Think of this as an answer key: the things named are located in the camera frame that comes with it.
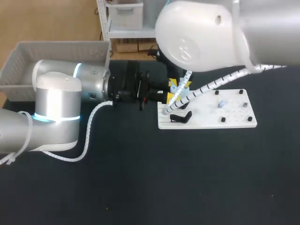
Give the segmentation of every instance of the small blue object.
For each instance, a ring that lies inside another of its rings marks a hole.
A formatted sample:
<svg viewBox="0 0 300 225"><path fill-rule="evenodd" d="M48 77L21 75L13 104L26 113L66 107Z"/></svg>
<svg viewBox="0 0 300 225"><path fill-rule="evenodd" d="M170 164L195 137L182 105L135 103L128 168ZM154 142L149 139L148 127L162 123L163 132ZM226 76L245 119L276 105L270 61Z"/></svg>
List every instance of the small blue object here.
<svg viewBox="0 0 300 225"><path fill-rule="evenodd" d="M217 107L222 108L224 105L225 105L225 101L222 100Z"/></svg>

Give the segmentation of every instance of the robotic arm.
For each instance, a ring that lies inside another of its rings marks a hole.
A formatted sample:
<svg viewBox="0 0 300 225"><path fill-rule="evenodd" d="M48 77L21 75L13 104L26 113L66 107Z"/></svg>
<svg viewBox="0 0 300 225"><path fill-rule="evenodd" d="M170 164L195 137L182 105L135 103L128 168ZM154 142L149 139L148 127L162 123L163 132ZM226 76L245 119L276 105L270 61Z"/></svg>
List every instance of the robotic arm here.
<svg viewBox="0 0 300 225"><path fill-rule="evenodd" d="M129 62L127 73L111 76L109 70L94 65L41 60L31 65L24 77L36 90L36 113L24 116L0 109L0 152L12 153L0 164L23 151L43 151L61 160L82 159L89 143L90 125L95 112L117 102L140 103L147 100L169 103L164 114L225 83L250 73L280 68L273 65L297 65L300 61L300 2L288 0L249 0L231 4L173 2L164 7L156 24L159 51L151 52L166 64L168 78L178 85L170 101L169 79L156 82L149 74L139 73L138 65ZM180 82L174 65L187 70ZM227 75L176 100L191 80L192 71L244 65L246 69ZM157 93L151 89L163 90ZM76 159L56 156L50 151L73 148L78 140L81 101L100 103L89 118L86 145Z"/></svg>
<svg viewBox="0 0 300 225"><path fill-rule="evenodd" d="M218 2L164 7L156 39L172 63L194 72L245 65L252 73L258 64L299 64L300 1Z"/></svg>

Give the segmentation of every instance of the black clip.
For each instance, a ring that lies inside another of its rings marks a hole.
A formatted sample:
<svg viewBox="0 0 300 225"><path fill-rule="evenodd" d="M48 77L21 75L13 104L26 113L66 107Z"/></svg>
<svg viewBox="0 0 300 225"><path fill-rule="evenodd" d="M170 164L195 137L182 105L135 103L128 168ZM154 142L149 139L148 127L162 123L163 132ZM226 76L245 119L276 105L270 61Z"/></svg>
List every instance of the black clip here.
<svg viewBox="0 0 300 225"><path fill-rule="evenodd" d="M192 117L192 115L193 115L192 111L189 111L185 117L177 116L177 115L172 114L172 115L170 115L170 119L171 119L171 122L174 121L174 122L177 122L177 123L186 124L189 121L189 119Z"/></svg>

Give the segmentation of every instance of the white storage box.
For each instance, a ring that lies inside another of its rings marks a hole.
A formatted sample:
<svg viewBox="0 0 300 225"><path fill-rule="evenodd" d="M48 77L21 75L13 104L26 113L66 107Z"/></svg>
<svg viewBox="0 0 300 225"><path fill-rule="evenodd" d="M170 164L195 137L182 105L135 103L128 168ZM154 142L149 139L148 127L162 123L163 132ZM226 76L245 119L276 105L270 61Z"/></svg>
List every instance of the white storage box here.
<svg viewBox="0 0 300 225"><path fill-rule="evenodd" d="M112 20L112 30L140 30L143 28L144 3L106 4Z"/></svg>

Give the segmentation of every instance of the screw hole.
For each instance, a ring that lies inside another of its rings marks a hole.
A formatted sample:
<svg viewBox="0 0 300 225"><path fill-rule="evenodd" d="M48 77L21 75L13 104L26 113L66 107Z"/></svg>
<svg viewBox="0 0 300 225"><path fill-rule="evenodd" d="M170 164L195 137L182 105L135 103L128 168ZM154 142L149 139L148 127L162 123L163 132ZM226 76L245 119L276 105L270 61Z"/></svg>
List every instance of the screw hole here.
<svg viewBox="0 0 300 225"><path fill-rule="evenodd" d="M216 25L220 25L221 22L222 22L222 18L221 18L220 15L218 15L218 16L216 17L215 23L216 23Z"/></svg>
<svg viewBox="0 0 300 225"><path fill-rule="evenodd" d="M96 95L95 95L95 94L90 94L90 98L91 98L91 99L95 99L95 98L96 98Z"/></svg>

